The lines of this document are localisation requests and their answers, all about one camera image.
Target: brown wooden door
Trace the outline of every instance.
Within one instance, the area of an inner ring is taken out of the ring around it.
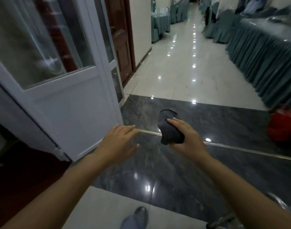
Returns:
[[[134,70],[132,50],[129,42],[128,10],[125,1],[105,0],[122,83],[130,77]]]

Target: hand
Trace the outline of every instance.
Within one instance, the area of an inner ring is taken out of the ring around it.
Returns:
[[[197,164],[207,160],[207,158],[211,158],[201,136],[188,123],[175,118],[167,119],[167,121],[185,135],[185,140],[182,144],[170,144],[171,148]]]
[[[139,144],[128,147],[130,140],[140,131],[133,130],[135,125],[114,126],[105,135],[94,155],[103,159],[107,166],[120,163],[128,158]]]

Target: red bag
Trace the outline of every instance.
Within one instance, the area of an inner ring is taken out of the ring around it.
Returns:
[[[267,134],[275,142],[291,141],[291,112],[278,110],[271,114]]]

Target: metal threshold strip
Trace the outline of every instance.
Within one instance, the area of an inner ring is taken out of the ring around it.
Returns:
[[[148,130],[145,130],[145,129],[138,129],[138,130],[140,130],[140,132],[143,132],[143,133],[162,136],[161,132],[148,131]],[[226,149],[238,150],[238,151],[242,151],[242,152],[248,152],[248,153],[253,153],[253,154],[260,154],[260,155],[264,155],[264,156],[274,157],[274,158],[281,158],[281,159],[291,160],[291,157],[283,156],[283,155],[279,155],[279,154],[270,154],[270,153],[266,153],[266,152],[262,152],[262,151],[244,149],[244,148],[241,148],[241,147],[223,145],[223,144],[213,143],[213,142],[208,142],[208,141],[203,141],[203,142],[206,145],[212,145],[212,146],[222,147],[222,148],[226,148]]]

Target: forearm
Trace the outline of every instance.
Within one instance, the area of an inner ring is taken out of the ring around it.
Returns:
[[[4,225],[3,229],[62,228],[87,188],[105,168],[102,158],[97,156],[96,159],[90,159],[91,156],[96,154],[88,155],[65,173]]]
[[[291,213],[279,208],[221,162],[208,158],[198,165],[219,188],[245,228],[291,228]]]

